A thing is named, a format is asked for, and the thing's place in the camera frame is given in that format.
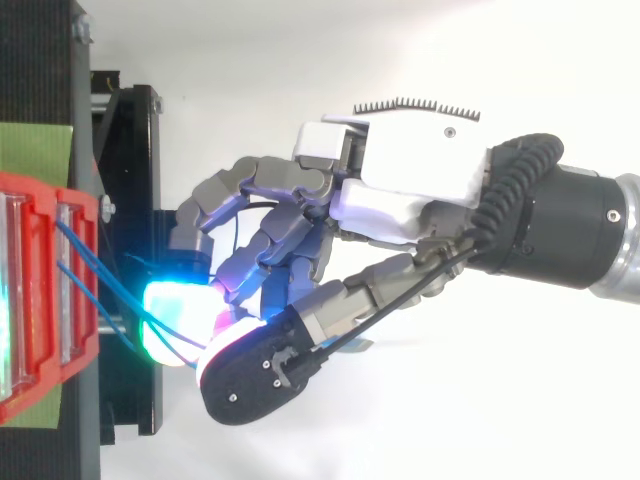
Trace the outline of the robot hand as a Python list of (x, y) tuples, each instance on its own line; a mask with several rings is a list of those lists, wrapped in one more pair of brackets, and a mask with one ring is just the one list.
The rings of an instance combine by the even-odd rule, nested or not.
[(191, 367), (221, 424), (271, 414), (464, 271), (490, 155), (476, 111), (400, 97), (303, 124), (289, 158), (217, 171), (144, 289), (144, 352)]

